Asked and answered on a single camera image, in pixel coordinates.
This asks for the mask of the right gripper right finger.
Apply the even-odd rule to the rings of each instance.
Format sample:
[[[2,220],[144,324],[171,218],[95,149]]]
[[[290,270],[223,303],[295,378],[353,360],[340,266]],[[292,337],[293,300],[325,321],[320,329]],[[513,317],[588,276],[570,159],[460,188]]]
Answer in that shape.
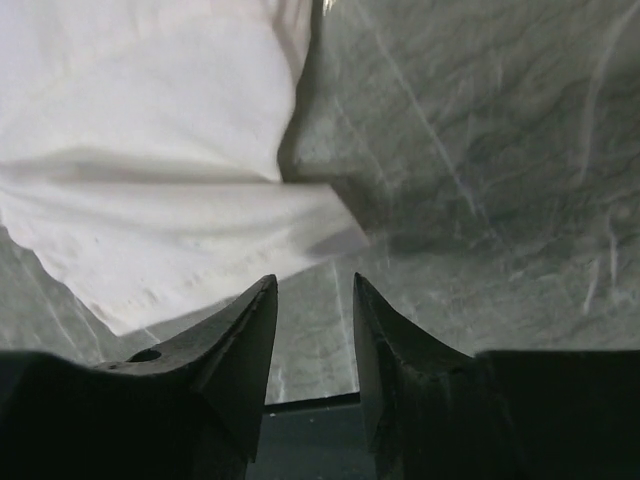
[[[354,348],[381,479],[635,479],[639,354],[465,355],[397,312],[362,275]]]

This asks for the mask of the white t shirt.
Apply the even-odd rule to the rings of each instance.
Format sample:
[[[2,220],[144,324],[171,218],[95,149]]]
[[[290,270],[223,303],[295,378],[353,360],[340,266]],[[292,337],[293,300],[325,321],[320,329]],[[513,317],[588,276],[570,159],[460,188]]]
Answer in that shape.
[[[114,334],[366,244],[278,151],[309,1],[5,1],[1,222]]]

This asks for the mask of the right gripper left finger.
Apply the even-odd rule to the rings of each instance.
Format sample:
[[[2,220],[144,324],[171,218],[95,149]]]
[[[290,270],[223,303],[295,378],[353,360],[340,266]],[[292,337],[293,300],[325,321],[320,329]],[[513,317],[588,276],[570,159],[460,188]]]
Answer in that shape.
[[[241,479],[257,454],[274,276],[127,360],[1,355],[5,479]]]

